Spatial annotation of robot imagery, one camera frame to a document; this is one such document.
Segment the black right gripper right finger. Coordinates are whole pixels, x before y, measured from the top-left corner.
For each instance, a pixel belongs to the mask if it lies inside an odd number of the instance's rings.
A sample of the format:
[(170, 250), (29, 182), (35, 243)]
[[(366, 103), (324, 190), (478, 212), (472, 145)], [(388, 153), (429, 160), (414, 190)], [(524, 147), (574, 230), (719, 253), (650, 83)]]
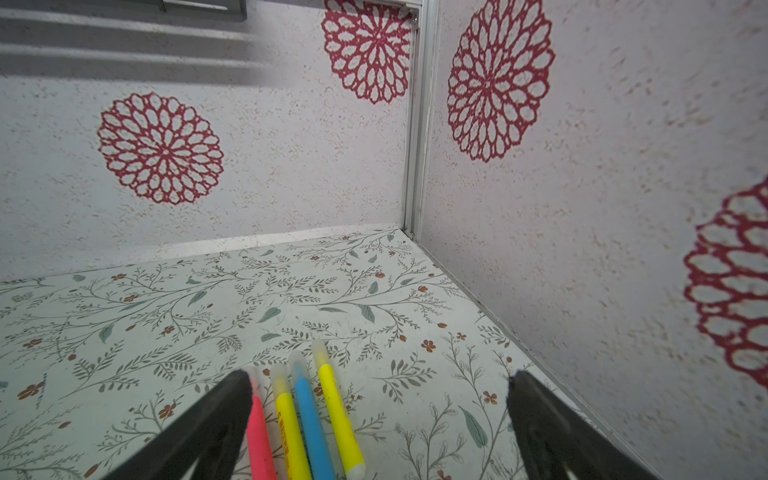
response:
[(526, 371), (508, 380), (507, 412), (530, 479), (655, 478)]

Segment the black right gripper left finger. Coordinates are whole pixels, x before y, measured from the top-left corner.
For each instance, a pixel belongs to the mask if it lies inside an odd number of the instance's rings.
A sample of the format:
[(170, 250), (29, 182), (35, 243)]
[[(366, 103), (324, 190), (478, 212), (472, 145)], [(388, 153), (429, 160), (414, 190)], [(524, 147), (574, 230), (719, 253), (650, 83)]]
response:
[(109, 479), (229, 479), (253, 405), (250, 377), (229, 373)]

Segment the pink highlighter pen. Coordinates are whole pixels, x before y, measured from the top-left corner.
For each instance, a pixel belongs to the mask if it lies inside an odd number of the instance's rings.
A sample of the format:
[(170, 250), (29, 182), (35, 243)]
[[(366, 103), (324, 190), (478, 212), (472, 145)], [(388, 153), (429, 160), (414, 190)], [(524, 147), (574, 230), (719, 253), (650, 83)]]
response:
[(253, 480), (276, 480), (270, 439), (263, 405), (258, 394), (252, 396), (252, 406), (245, 432)]

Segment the yellow highlighter pen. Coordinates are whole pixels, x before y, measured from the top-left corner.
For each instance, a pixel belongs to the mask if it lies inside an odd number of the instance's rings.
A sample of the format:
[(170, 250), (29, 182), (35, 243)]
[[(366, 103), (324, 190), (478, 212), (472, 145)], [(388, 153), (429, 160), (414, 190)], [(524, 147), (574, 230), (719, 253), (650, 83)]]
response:
[(291, 393), (275, 390), (275, 406), (286, 474), (290, 480), (311, 480), (311, 468)]
[(366, 462), (348, 418), (333, 368), (327, 362), (318, 363), (317, 373), (346, 478), (363, 480), (367, 474)]

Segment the translucent clear pen cap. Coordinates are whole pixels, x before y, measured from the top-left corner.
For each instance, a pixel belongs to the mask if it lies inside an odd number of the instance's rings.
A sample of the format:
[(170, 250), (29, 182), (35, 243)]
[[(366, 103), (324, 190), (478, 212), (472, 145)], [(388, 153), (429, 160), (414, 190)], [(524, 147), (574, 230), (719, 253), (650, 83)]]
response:
[(301, 350), (293, 350), (289, 354), (288, 367), (294, 382), (298, 382), (301, 379), (309, 379), (307, 360)]

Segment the blue highlighter pen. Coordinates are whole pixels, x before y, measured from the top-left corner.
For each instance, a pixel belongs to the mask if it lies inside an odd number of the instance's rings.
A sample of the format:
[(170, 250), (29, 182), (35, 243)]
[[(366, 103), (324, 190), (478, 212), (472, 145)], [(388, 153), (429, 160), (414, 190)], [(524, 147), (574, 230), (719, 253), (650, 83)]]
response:
[(292, 375), (292, 380), (312, 478), (336, 480), (335, 468), (310, 382), (296, 373)]

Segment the translucent yellow pen cap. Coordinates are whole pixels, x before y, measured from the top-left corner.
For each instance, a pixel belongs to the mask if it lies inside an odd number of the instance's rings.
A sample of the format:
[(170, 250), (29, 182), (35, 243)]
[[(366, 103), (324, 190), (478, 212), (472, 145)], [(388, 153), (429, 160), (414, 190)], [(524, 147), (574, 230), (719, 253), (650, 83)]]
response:
[(312, 342), (311, 350), (317, 370), (330, 363), (330, 355), (326, 343), (322, 339), (315, 339)]

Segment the translucent white pen cap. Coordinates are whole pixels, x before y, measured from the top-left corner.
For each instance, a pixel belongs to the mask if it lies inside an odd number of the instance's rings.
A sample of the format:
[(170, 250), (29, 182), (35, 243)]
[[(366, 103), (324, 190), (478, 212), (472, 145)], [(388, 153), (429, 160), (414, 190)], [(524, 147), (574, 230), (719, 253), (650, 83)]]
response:
[(285, 364), (277, 363), (272, 365), (269, 376), (275, 399), (278, 399), (283, 394), (291, 394), (289, 371)]

